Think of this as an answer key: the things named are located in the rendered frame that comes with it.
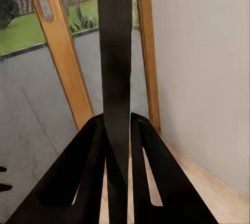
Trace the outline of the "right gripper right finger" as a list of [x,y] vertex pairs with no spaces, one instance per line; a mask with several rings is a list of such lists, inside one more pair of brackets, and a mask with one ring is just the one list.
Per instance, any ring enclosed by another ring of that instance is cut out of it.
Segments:
[[[195,187],[144,116],[130,115],[134,224],[218,224]],[[151,203],[145,149],[163,206]]]

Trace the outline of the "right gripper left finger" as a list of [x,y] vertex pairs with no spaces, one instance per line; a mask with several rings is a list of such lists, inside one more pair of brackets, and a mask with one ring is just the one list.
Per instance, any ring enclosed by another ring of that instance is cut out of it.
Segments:
[[89,119],[5,224],[99,224],[104,114]]

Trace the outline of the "poster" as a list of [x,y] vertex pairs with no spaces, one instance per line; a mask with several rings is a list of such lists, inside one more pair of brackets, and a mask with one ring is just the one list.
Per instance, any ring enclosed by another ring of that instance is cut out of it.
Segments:
[[98,0],[109,224],[127,224],[132,0]]

